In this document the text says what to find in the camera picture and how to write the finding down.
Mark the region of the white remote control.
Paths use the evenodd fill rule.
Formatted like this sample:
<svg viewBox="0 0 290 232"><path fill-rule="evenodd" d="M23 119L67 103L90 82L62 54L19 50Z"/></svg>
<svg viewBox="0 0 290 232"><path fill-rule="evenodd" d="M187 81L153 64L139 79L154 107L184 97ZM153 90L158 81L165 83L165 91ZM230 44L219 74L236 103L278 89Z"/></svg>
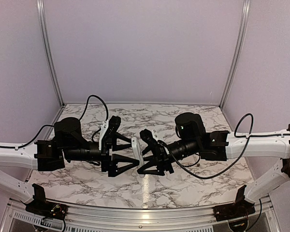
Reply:
<svg viewBox="0 0 290 232"><path fill-rule="evenodd" d="M144 159L143 159L143 155L142 155L142 151L140 147L140 142L137 139L137 137L131 138L131 147L132 147L135 159L139 160L139 165L137 167L139 169L144 165Z"/></svg>

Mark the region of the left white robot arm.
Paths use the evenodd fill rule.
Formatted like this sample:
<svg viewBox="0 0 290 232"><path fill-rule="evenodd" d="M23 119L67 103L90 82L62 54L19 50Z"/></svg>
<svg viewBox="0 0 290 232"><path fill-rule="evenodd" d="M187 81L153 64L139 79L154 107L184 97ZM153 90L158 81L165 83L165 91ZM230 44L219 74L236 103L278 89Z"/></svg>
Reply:
<svg viewBox="0 0 290 232"><path fill-rule="evenodd" d="M106 120L99 141L92 142L82 136L80 120L67 117L53 125L55 136L51 140L15 145L0 143L0 166L51 172L65 168L65 162L85 161L99 165L109 177L116 177L144 162L138 142L117 132L120 123L117 116ZM41 215L48 215L52 209L43 187L22 183L1 171L0 189L25 205L32 204Z"/></svg>

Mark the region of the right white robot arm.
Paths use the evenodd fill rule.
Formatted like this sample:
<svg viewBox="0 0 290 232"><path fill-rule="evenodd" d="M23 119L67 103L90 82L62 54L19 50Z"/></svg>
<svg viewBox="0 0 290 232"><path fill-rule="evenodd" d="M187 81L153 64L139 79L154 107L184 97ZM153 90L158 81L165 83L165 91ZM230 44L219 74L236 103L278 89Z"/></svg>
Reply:
<svg viewBox="0 0 290 232"><path fill-rule="evenodd" d="M198 154L209 161L239 160L241 157L275 157L279 160L265 174L238 190L236 201L230 205L230 213L241 216L264 195L290 181L290 124L286 130L270 133L237 133L227 130L206 132L199 114L182 113L175 118L175 131L179 137L169 145L162 145L152 131L144 129L140 137L146 143L144 150L136 138L132 150L139 160L138 174L163 176L173 173L172 163Z"/></svg>

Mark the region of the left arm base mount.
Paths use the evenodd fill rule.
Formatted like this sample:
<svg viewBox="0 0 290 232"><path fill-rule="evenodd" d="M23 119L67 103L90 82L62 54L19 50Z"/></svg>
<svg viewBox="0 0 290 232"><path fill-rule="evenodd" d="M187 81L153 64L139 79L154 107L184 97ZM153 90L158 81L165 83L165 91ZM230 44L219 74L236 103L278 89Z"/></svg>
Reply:
<svg viewBox="0 0 290 232"><path fill-rule="evenodd" d="M34 190L33 200L25 203L26 211L43 216L44 218L65 220L67 205L47 201L43 187L37 184L32 184L32 187Z"/></svg>

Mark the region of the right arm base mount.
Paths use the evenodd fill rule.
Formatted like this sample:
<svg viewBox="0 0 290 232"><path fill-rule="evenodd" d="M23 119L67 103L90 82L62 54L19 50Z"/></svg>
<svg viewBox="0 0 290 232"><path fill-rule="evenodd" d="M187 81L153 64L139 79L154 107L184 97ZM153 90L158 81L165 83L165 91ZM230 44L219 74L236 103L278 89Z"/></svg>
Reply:
<svg viewBox="0 0 290 232"><path fill-rule="evenodd" d="M256 212L254 203L250 203L245 199L244 192L246 187L246 185L243 185L238 189L233 203L217 205L213 208L216 221L246 217Z"/></svg>

